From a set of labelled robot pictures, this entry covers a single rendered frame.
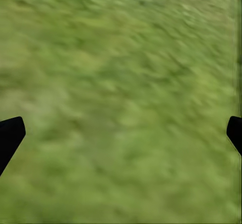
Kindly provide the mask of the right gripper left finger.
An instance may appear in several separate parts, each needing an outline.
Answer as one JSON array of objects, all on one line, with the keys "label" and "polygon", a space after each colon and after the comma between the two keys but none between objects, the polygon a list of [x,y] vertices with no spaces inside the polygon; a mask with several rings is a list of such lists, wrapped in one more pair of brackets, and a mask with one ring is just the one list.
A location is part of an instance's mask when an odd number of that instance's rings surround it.
[{"label": "right gripper left finger", "polygon": [[21,116],[0,122],[0,176],[26,135]]}]

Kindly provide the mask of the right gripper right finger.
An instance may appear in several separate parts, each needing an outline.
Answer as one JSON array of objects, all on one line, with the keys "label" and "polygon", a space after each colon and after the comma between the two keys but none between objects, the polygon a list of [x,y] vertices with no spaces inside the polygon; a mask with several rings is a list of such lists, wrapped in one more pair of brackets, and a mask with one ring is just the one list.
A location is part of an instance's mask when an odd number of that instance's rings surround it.
[{"label": "right gripper right finger", "polygon": [[242,118],[230,117],[226,134],[242,156]]}]

